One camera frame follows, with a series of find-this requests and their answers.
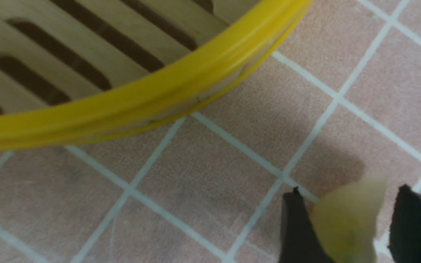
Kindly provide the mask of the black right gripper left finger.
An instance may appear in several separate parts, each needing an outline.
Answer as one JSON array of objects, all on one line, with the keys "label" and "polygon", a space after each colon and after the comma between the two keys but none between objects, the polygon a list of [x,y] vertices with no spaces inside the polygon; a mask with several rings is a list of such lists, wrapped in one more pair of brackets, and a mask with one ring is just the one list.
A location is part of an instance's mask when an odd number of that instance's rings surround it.
[{"label": "black right gripper left finger", "polygon": [[279,263],[332,263],[323,250],[298,187],[282,196]]}]

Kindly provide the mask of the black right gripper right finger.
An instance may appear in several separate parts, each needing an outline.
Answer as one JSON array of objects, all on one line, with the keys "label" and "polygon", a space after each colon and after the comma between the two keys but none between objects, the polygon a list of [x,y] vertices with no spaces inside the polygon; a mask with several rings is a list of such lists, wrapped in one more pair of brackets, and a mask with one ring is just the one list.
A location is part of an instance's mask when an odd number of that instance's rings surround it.
[{"label": "black right gripper right finger", "polygon": [[389,251],[396,263],[421,263],[421,194],[399,187],[391,225]]}]

